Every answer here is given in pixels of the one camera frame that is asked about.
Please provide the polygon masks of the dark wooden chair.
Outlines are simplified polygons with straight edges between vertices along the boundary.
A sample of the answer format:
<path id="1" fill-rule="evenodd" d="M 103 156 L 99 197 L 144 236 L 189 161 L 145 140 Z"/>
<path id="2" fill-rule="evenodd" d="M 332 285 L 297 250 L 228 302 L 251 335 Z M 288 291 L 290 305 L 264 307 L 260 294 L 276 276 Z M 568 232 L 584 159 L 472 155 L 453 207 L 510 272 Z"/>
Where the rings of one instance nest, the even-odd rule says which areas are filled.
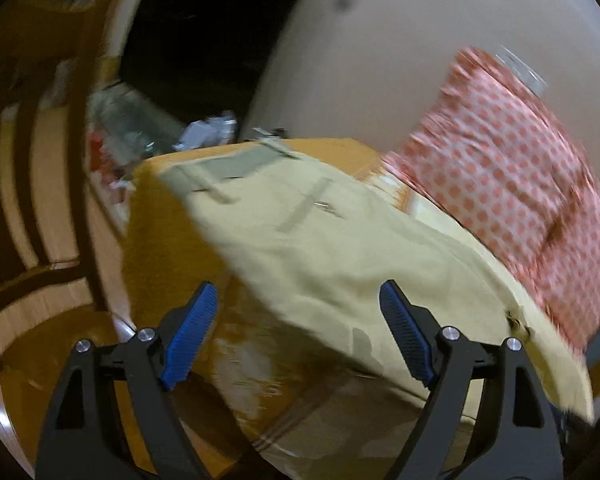
<path id="1" fill-rule="evenodd" d="M 85 172 L 87 102 L 97 75 L 109 10 L 114 0 L 94 0 L 66 9 L 58 3 L 8 0 L 0 10 L 0 146 L 2 116 L 17 109 L 12 170 L 23 233 L 35 255 L 27 266 L 7 223 L 0 185 L 0 314 L 40 290 L 84 281 L 97 318 L 116 315 L 106 299 L 87 220 Z M 66 183 L 72 232 L 78 254 L 54 260 L 45 246 L 33 195 L 33 141 L 38 109 L 59 64 L 71 64 L 66 116 Z"/>

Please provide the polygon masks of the white wall socket plate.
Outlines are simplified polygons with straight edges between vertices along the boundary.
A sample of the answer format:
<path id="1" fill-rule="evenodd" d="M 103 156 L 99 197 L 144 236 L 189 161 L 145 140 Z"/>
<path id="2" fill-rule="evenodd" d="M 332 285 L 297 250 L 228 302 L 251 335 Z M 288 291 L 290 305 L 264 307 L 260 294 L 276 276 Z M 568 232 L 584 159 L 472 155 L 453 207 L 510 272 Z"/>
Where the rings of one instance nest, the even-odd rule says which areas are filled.
<path id="1" fill-rule="evenodd" d="M 507 67 L 535 96 L 540 98 L 546 88 L 546 81 L 519 56 L 504 46 L 499 46 L 496 58 Z"/>

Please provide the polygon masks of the clutter pile beside bed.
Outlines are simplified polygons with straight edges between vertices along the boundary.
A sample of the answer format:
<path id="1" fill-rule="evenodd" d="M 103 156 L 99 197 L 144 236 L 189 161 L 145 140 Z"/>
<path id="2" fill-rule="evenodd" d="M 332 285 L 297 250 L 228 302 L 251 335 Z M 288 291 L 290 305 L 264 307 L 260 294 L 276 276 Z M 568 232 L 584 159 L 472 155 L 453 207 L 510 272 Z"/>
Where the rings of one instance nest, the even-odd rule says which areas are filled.
<path id="1" fill-rule="evenodd" d="M 238 139 L 238 120 L 229 110 L 184 124 L 121 82 L 92 94 L 87 113 L 87 167 L 110 188 L 125 185 L 148 158 Z"/>

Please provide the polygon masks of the yellow patterned bed sheet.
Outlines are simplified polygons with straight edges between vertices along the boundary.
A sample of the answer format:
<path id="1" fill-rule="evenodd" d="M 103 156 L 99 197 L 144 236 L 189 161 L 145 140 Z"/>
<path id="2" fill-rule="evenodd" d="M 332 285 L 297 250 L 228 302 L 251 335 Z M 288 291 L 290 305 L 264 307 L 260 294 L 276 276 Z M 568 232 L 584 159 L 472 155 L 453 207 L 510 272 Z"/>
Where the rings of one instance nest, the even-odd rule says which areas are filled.
<path id="1" fill-rule="evenodd" d="M 393 280 L 470 339 L 520 339 L 555 405 L 585 419 L 584 359 L 478 240 L 428 200 L 370 186 L 369 148 L 295 140 L 176 153 L 135 171 L 123 278 L 138 326 L 212 283 L 219 310 L 175 393 L 228 457 L 253 448 L 294 479 L 379 479 L 426 403 L 380 312 Z"/>

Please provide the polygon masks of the dark television screen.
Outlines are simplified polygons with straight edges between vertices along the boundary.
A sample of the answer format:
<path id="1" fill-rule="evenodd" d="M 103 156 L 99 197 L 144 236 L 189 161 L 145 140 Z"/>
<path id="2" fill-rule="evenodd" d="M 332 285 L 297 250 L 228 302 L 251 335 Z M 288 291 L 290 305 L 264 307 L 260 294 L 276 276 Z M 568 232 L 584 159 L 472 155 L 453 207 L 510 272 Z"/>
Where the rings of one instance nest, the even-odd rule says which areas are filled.
<path id="1" fill-rule="evenodd" d="M 140 0 L 119 76 L 189 124 L 229 110 L 241 127 L 298 0 Z"/>

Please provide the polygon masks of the left polka dot pillow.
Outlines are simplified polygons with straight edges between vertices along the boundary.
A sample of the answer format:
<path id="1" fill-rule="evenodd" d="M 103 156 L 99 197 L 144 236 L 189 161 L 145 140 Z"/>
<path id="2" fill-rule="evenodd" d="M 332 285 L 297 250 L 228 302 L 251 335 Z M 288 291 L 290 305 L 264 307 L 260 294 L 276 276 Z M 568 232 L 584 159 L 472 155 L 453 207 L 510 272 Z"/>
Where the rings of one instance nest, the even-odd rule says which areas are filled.
<path id="1" fill-rule="evenodd" d="M 384 164 L 477 237 L 585 350 L 600 328 L 600 185 L 511 70 L 458 51 L 437 102 Z"/>

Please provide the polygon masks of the khaki beige pants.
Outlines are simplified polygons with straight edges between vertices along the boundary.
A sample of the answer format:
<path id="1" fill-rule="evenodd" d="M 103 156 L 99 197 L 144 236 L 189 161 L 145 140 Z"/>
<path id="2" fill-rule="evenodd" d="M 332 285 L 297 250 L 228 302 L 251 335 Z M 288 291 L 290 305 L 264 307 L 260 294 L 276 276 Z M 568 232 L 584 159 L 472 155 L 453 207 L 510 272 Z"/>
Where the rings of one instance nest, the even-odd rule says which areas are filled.
<path id="1" fill-rule="evenodd" d="M 304 416 L 340 393 L 352 398 L 351 417 L 416 416 L 428 392 L 380 312 L 390 280 L 471 339 L 530 341 L 548 398 L 592 415 L 582 360 L 520 286 L 339 169 L 256 144 L 172 162 L 159 180 L 198 240 L 186 266 L 223 294 L 208 376 L 243 427 Z"/>

